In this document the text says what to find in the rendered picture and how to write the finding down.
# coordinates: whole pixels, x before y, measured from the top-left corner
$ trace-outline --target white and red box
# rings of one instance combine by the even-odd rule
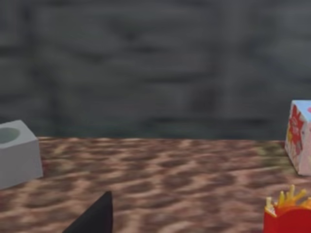
[[[299,175],[311,176],[311,100],[293,100],[285,150]]]

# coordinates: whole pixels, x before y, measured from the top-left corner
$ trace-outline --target brown textured surface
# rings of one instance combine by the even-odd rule
[[[310,186],[278,142],[40,141],[46,175],[0,192],[1,233],[60,233],[107,190],[116,233],[260,233],[265,196]]]

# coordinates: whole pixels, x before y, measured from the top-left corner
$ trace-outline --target black object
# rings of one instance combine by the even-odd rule
[[[112,233],[112,193],[106,192],[63,233]]]

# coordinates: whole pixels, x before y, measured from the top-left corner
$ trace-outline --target gray oval on box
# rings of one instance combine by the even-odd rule
[[[39,141],[21,121],[0,124],[0,189],[43,176]]]

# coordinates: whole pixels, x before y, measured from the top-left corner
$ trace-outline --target stone wall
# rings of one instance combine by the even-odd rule
[[[311,99],[302,0],[0,0],[0,122],[37,135],[283,139]]]

